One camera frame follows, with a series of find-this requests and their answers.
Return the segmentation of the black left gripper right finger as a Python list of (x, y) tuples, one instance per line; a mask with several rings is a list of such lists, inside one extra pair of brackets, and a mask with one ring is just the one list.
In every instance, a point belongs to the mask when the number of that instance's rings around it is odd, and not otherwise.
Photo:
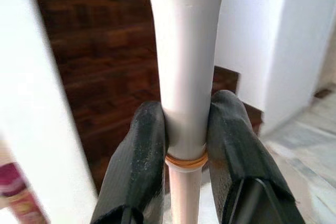
[(207, 153), (219, 223), (302, 223), (280, 169), (228, 90), (212, 96)]

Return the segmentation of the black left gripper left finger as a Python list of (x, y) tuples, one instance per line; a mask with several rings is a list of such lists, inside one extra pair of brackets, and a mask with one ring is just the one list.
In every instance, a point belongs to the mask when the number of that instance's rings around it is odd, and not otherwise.
[(162, 223), (165, 120), (159, 102), (144, 102), (111, 156), (92, 223)]

